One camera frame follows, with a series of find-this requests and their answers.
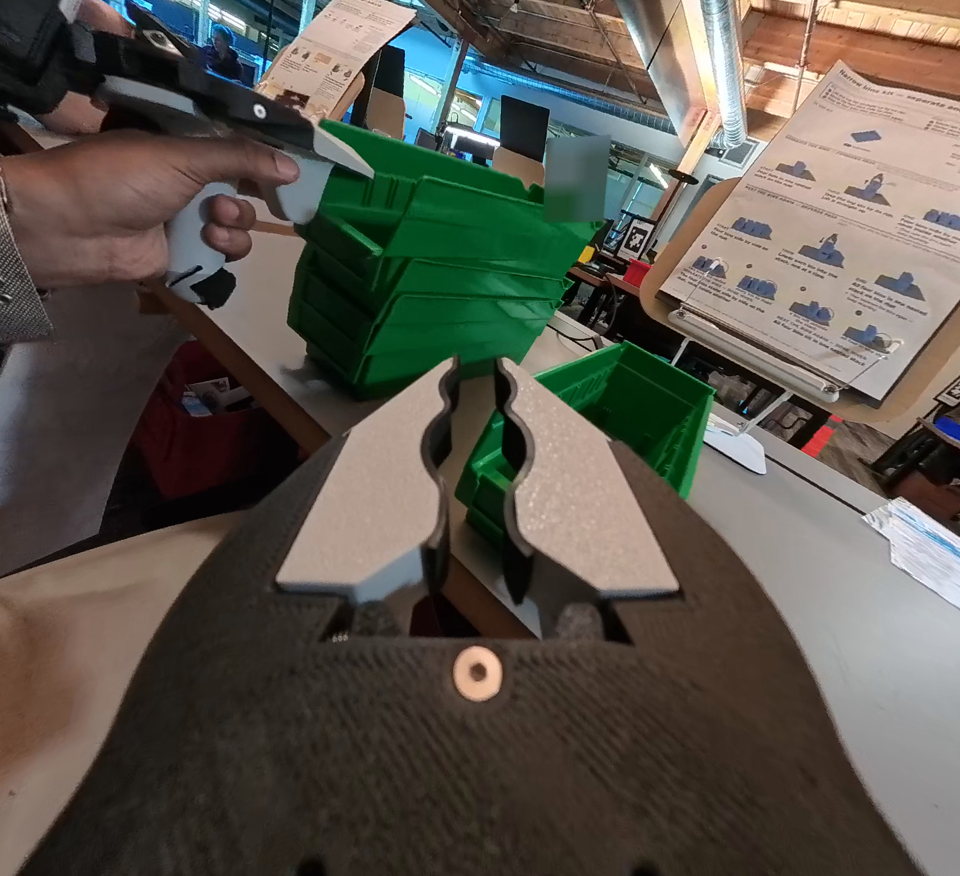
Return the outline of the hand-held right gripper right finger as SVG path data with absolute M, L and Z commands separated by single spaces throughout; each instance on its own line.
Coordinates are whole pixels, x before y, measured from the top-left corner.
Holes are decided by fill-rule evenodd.
M 606 434 L 509 358 L 494 369 L 502 450 L 502 571 L 544 639 L 605 635 L 613 603 L 673 598 L 681 585 Z

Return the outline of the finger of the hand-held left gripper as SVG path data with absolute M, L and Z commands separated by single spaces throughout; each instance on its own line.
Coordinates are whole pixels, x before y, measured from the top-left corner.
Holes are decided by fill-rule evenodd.
M 335 168 L 365 179 L 375 177 L 373 168 L 353 148 L 320 126 L 315 126 L 309 156 L 309 179 L 326 181 Z

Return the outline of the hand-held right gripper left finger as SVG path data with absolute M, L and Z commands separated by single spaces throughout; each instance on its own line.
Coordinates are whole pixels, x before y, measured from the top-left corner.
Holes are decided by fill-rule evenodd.
M 461 361 L 453 355 L 353 426 L 275 578 L 287 593 L 351 605 L 415 603 L 438 593 L 450 563 L 452 449 Z

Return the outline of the grey desk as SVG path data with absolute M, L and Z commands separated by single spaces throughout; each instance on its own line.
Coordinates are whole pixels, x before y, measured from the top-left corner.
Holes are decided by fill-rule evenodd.
M 286 323 L 300 242 L 256 234 L 237 287 L 209 311 L 149 282 L 149 300 L 196 337 L 307 453 L 382 401 L 325 380 Z M 959 613 L 891 562 L 863 520 L 882 499 L 763 434 L 766 473 L 702 449 L 688 502 L 750 569 L 790 626 L 849 758 L 928 874 L 959 872 Z

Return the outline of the person's left hand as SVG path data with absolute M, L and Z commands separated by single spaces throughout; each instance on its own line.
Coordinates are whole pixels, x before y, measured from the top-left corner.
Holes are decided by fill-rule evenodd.
M 294 183 L 288 155 L 246 138 L 110 131 L 2 159 L 13 241 L 41 290 L 163 275 L 164 227 L 214 183 Z

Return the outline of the beige stand with black sheet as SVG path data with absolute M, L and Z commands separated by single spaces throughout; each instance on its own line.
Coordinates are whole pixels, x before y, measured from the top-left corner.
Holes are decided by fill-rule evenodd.
M 404 75 L 404 51 L 391 44 L 384 46 L 366 109 L 369 130 L 399 141 L 404 139 L 406 119 Z
M 504 94 L 500 98 L 499 146 L 491 168 L 519 179 L 526 187 L 544 186 L 550 112 Z

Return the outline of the instruction sheet with tan figures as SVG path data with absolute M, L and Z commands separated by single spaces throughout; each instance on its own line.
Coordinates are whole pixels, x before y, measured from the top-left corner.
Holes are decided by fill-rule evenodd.
M 331 0 L 277 54 L 256 91 L 313 121 L 342 113 L 366 63 L 416 20 L 414 7 L 387 0 Z

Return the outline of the red storage box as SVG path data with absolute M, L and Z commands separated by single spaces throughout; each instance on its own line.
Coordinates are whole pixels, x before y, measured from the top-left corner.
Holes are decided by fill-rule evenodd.
M 175 351 L 130 445 L 166 501 L 264 484 L 304 459 L 252 392 L 197 341 Z

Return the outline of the white blue printed leaflet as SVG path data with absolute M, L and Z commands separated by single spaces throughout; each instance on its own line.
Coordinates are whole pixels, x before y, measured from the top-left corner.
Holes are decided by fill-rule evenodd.
M 863 520 L 888 542 L 892 564 L 959 608 L 959 538 L 904 498 L 887 501 Z

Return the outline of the black floor lamp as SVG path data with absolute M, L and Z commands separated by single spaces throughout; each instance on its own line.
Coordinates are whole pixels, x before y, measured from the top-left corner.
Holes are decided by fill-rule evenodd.
M 669 200 L 664 207 L 660 221 L 665 222 L 673 210 L 676 209 L 678 201 L 688 188 L 700 185 L 700 180 L 690 173 L 681 171 L 678 167 L 669 170 L 669 176 L 675 181 L 669 193 Z

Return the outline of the instruction sheet with blue figures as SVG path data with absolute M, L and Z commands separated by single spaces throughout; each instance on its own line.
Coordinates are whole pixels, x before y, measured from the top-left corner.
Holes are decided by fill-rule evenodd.
M 661 292 L 880 402 L 958 309 L 958 216 L 958 101 L 839 63 Z

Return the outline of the rectangular silver air duct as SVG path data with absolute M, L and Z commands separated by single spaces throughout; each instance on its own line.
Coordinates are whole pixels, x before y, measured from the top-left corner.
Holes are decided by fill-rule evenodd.
M 700 0 L 614 0 L 684 147 L 716 111 L 716 84 Z

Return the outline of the round silver ventilation duct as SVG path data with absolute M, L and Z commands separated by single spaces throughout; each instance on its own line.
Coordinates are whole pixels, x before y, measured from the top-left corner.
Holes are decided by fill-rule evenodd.
M 721 129 L 713 147 L 734 149 L 748 137 L 739 0 L 700 0 Z

